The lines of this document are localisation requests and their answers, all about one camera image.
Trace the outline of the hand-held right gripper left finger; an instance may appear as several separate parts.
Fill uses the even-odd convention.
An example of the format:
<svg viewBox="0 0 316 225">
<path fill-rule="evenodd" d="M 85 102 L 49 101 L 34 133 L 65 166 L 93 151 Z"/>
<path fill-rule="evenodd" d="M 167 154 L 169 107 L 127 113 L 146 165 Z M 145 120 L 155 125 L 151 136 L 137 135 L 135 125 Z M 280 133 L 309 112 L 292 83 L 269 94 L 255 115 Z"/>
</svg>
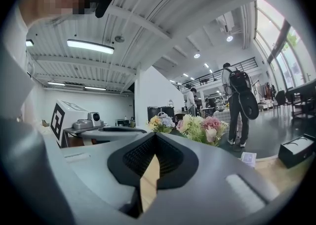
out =
<svg viewBox="0 0 316 225">
<path fill-rule="evenodd" d="M 61 149 L 28 124 L 1 121 L 1 165 L 18 196 L 48 225 L 157 225 L 141 212 L 134 186 L 120 184 L 107 160 L 128 141 Z"/>
</svg>

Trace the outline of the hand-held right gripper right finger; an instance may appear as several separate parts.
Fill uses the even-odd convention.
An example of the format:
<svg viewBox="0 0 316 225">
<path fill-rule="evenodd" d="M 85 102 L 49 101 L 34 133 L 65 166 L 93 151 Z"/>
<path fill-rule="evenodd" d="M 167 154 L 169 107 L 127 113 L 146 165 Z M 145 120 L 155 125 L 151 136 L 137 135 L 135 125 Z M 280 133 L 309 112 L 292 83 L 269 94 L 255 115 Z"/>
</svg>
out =
<svg viewBox="0 0 316 225">
<path fill-rule="evenodd" d="M 227 151 L 170 134 L 157 134 L 178 149 L 188 148 L 179 172 L 197 169 L 181 187 L 159 189 L 148 209 L 150 225 L 252 225 L 278 189 L 253 167 Z"/>
</svg>

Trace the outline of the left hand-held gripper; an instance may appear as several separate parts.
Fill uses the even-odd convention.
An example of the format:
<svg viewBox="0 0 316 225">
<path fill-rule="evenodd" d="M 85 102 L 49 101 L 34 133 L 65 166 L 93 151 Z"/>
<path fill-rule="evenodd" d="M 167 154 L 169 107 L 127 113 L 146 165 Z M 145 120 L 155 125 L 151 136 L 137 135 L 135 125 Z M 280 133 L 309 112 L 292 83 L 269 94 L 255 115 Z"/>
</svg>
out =
<svg viewBox="0 0 316 225">
<path fill-rule="evenodd" d="M 104 126 L 98 112 L 88 110 L 62 100 L 57 100 L 50 123 L 50 129 L 60 148 L 70 147 L 69 136 L 90 140 L 93 144 L 131 139 L 147 131 L 124 126 Z"/>
</svg>

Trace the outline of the pink cream flowers bunch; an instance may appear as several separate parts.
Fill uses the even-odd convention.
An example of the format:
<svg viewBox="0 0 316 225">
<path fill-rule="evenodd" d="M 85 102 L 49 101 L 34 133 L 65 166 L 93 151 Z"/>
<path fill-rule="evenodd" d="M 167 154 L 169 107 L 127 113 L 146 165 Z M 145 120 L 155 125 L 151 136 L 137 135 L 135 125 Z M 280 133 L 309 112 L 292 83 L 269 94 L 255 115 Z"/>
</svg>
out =
<svg viewBox="0 0 316 225">
<path fill-rule="evenodd" d="M 216 117 L 185 115 L 176 126 L 176 129 L 186 138 L 211 146 L 219 146 L 228 124 Z"/>
</svg>

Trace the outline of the black cabinet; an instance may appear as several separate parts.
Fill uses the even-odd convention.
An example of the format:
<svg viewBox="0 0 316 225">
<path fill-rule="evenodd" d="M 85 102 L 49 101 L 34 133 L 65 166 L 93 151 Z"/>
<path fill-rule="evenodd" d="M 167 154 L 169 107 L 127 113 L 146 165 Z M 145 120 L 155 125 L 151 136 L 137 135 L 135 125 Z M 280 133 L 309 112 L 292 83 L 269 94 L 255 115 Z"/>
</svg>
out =
<svg viewBox="0 0 316 225">
<path fill-rule="evenodd" d="M 175 113 L 174 113 L 174 108 L 165 106 L 165 107 L 147 107 L 147 113 L 148 113 L 148 121 L 151 120 L 152 117 L 158 116 L 160 112 L 163 112 L 167 114 L 169 117 L 172 118 L 172 121 L 175 123 Z"/>
</svg>

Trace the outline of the orange and blue flower bouquet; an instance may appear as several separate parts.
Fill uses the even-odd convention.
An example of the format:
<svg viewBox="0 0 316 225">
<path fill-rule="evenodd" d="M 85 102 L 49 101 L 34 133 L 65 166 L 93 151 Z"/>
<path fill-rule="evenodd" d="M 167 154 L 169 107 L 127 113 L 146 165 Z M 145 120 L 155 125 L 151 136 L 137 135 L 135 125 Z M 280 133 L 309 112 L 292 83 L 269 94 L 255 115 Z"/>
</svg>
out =
<svg viewBox="0 0 316 225">
<path fill-rule="evenodd" d="M 170 133 L 175 128 L 175 123 L 167 114 L 155 115 L 148 122 L 147 126 L 154 132 Z"/>
</svg>

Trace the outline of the checkered cloth table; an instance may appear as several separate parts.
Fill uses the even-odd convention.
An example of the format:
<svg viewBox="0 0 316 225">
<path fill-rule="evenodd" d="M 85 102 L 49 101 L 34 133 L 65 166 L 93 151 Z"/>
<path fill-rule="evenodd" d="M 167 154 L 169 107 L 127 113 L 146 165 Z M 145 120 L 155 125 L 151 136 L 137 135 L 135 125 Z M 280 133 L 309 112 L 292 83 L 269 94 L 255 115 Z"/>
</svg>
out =
<svg viewBox="0 0 316 225">
<path fill-rule="evenodd" d="M 215 111 L 213 113 L 213 117 L 219 119 L 220 121 L 223 121 L 227 123 L 228 125 L 230 124 L 231 116 L 230 116 L 230 111 L 229 109 L 225 109 L 223 111 Z"/>
</svg>

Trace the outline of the black box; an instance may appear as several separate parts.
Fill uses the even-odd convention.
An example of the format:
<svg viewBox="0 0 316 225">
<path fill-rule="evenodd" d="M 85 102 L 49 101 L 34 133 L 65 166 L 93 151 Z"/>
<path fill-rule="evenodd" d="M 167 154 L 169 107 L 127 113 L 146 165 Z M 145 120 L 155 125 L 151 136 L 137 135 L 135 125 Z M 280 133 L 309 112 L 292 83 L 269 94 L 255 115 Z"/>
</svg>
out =
<svg viewBox="0 0 316 225">
<path fill-rule="evenodd" d="M 278 158 L 286 168 L 292 168 L 316 152 L 316 137 L 303 134 L 280 145 Z"/>
</svg>

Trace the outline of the black mezzanine railing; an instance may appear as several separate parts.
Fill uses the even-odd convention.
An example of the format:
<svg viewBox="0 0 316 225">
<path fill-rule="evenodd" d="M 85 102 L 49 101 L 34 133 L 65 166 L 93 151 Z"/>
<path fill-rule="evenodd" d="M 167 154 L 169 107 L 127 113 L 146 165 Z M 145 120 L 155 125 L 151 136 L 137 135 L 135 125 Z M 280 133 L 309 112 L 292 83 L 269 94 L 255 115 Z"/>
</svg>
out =
<svg viewBox="0 0 316 225">
<path fill-rule="evenodd" d="M 258 64 L 255 58 L 249 58 L 242 62 L 232 65 L 233 68 L 250 73 L 250 71 L 254 70 L 258 67 Z M 220 81 L 222 77 L 223 70 L 217 70 L 213 73 L 209 73 L 198 78 L 190 79 L 190 81 L 183 82 L 183 83 L 175 83 L 173 84 L 179 91 L 184 92 L 186 90 L 191 89 L 192 87 L 200 87 L 202 85 L 210 84 L 216 81 Z"/>
</svg>

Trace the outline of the black chair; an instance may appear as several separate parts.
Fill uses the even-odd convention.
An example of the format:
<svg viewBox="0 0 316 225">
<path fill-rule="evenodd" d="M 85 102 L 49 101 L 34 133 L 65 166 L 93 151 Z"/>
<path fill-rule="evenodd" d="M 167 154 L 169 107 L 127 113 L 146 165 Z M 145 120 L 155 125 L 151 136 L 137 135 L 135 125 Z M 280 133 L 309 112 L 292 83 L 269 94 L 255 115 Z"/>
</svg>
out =
<svg viewBox="0 0 316 225">
<path fill-rule="evenodd" d="M 279 91 L 275 96 L 275 102 L 273 103 L 274 115 L 279 117 L 281 107 L 283 107 L 283 114 L 285 114 L 285 107 L 288 105 L 286 99 L 286 92 L 284 90 Z"/>
</svg>

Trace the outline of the person's beige sweatshirt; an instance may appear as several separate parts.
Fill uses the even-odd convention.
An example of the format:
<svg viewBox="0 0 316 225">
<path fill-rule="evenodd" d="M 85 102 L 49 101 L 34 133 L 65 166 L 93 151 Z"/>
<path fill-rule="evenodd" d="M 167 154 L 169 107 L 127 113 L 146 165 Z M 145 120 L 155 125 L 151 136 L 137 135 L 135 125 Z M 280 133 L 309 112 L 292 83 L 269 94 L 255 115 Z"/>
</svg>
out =
<svg viewBox="0 0 316 225">
<path fill-rule="evenodd" d="M 27 74 L 27 33 L 28 28 L 16 6 L 0 32 L 0 117 L 25 120 L 25 102 L 34 87 Z"/>
</svg>

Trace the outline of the long black table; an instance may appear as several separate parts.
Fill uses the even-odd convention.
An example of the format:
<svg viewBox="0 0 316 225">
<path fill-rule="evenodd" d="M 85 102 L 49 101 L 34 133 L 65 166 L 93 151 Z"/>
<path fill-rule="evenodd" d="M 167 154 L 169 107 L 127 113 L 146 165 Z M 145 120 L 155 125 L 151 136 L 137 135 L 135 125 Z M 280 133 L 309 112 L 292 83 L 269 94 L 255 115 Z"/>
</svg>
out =
<svg viewBox="0 0 316 225">
<path fill-rule="evenodd" d="M 285 96 L 292 107 L 293 118 L 308 119 L 316 116 L 316 78 L 289 89 Z"/>
</svg>

